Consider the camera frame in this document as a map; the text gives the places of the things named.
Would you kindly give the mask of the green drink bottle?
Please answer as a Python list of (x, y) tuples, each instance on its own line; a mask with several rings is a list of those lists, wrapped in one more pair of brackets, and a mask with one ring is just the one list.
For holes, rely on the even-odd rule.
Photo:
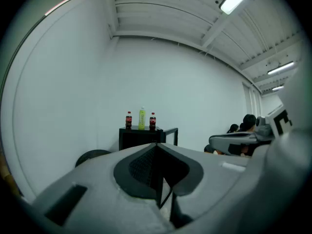
[(142, 106), (139, 111), (139, 118), (138, 118), (138, 129), (144, 130), (145, 129), (145, 118), (146, 118), (146, 111), (145, 107)]

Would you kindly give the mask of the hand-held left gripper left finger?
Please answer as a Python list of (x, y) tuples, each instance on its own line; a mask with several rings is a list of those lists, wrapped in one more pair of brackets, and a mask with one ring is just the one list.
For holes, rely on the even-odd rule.
[(88, 160), (52, 183), (33, 201), (46, 215), (66, 192), (83, 186), (85, 193), (66, 218), (61, 230), (71, 234), (166, 234), (175, 228), (154, 200), (126, 194), (114, 178), (115, 165), (147, 145), (140, 145)]

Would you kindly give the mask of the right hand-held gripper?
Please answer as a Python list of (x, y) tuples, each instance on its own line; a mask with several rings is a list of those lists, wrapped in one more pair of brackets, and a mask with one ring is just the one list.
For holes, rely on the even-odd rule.
[(258, 141), (272, 141), (292, 129), (292, 121), (284, 105), (279, 105), (265, 117), (258, 117), (254, 132), (235, 132), (211, 136), (210, 146), (231, 156), (239, 156), (242, 150)]

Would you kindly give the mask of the black mini fridge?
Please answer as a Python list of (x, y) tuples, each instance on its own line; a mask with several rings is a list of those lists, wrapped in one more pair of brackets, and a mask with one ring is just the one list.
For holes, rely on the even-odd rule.
[(140, 130), (138, 126), (132, 126), (131, 129), (120, 128), (119, 129), (119, 150), (128, 149), (131, 147), (150, 144), (150, 143), (166, 143), (168, 135), (174, 135), (173, 145), (178, 144), (178, 128), (172, 128), (169, 130), (163, 130), (156, 127), (156, 130), (150, 130), (149, 127), (145, 127)]

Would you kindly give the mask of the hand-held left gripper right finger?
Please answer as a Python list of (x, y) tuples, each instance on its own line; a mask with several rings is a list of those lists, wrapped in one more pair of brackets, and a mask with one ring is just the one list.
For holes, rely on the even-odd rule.
[(158, 228), (225, 228), (237, 215), (233, 202), (225, 197), (246, 168), (246, 158), (218, 156), (179, 148), (156, 146), (156, 178), (166, 182), (169, 192), (158, 199), (168, 208), (167, 216), (158, 214)]

